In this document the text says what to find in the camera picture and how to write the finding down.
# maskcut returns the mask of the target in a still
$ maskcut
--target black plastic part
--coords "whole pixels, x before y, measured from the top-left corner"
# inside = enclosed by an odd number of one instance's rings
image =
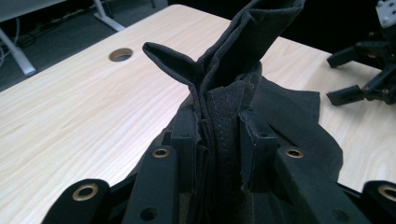
[[[194,116],[192,105],[181,107],[171,135],[171,146],[177,150],[179,160],[179,191],[191,191],[194,164]]]
[[[346,105],[353,102],[364,100],[363,91],[359,86],[351,86],[340,91],[326,93],[332,105]]]
[[[121,223],[125,214],[125,209],[134,188],[134,181],[137,174],[130,175],[120,183],[111,187],[110,204],[112,207],[107,223]]]
[[[280,147],[274,165],[298,223],[370,223],[305,151]]]
[[[276,134],[251,108],[242,111],[239,118],[242,181],[251,192],[267,191],[262,175],[278,148]]]
[[[349,63],[351,61],[357,61],[359,56],[354,47],[349,47],[347,49],[335,52],[332,56],[327,59],[327,62],[331,68],[337,67],[344,63]]]
[[[85,179],[67,188],[48,211],[43,224],[106,223],[110,188],[100,179]]]
[[[361,210],[373,223],[396,223],[396,184],[367,182],[361,194]]]
[[[367,56],[390,63],[390,46],[388,41],[361,41],[355,45],[358,56]]]
[[[177,223],[177,151],[149,148],[134,182],[122,223]]]
[[[368,82],[363,88],[365,94],[373,93],[373,91],[378,90],[378,88],[384,84],[385,80],[396,72],[396,64],[391,63],[386,66],[382,72],[375,76],[370,82]]]
[[[355,205],[358,206],[358,208],[361,210],[361,194],[357,192],[354,189],[350,189],[347,186],[344,186],[342,184],[337,183],[338,188],[340,188],[345,195],[349,198],[350,201],[352,201]]]
[[[278,198],[273,192],[253,194],[254,223],[294,224],[296,214],[290,203]]]

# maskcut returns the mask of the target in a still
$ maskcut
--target grommet hole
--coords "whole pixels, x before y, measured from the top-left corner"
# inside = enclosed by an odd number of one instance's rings
[[[378,187],[378,191],[385,198],[396,202],[396,188],[389,185],[381,185]]]
[[[169,150],[164,148],[156,149],[152,152],[152,156],[155,158],[164,158],[167,157],[168,155],[169,155]]]
[[[73,192],[73,199],[75,201],[87,201],[96,195],[98,192],[98,186],[95,184],[81,185],[78,189]]]
[[[127,49],[127,48],[116,49],[116,50],[114,50],[113,52],[110,53],[108,58],[112,62],[119,63],[119,62],[123,62],[123,61],[131,58],[133,53],[134,52],[131,49]]]
[[[140,218],[143,221],[152,221],[157,216],[157,210],[155,208],[146,208],[140,213]]]
[[[304,156],[304,153],[297,149],[288,149],[285,151],[285,153],[286,153],[286,155],[293,157],[293,158],[302,158]]]

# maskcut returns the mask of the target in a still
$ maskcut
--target black mechanical arm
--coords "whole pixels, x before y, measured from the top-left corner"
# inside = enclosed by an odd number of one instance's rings
[[[335,52],[327,62],[331,68],[364,58],[376,59],[381,72],[360,88],[351,86],[328,92],[333,105],[345,105],[361,100],[380,100],[387,105],[396,102],[396,1],[379,1],[376,7],[381,31],[370,33],[367,40]]]

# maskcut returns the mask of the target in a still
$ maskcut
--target light wood tabletop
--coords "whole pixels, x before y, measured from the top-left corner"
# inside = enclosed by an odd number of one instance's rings
[[[230,22],[170,6],[22,83],[0,92],[0,223],[40,223],[70,185],[99,178],[110,186],[134,168],[176,114],[186,86],[142,51],[155,42],[197,60]],[[109,54],[127,48],[123,62]],[[361,191],[369,180],[396,182],[396,105],[333,106],[326,96],[367,83],[379,70],[278,38],[262,74],[292,90],[319,91],[319,123],[344,150],[339,182]]]

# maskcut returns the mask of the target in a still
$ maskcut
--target black fabric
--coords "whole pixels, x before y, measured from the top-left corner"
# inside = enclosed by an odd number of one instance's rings
[[[168,0],[231,20],[249,0]],[[330,53],[348,48],[381,30],[375,6],[378,0],[305,0],[304,10],[281,36]],[[376,59],[358,62],[381,69]]]
[[[320,152],[318,159],[325,160],[324,168],[332,177],[338,174],[339,147],[324,130],[315,133],[320,128],[317,94],[282,90],[262,79],[260,58],[303,6],[304,0],[251,1],[197,62],[165,46],[144,45],[150,59],[170,77],[188,85],[191,92],[196,161],[187,223],[253,221],[251,197],[241,190],[240,177],[238,114],[247,105],[265,113],[264,119],[282,136],[283,143],[298,147],[318,144],[318,150],[328,150]],[[277,116],[276,110],[283,108],[288,110]],[[285,124],[284,118],[298,121]],[[311,143],[309,136],[319,140]]]

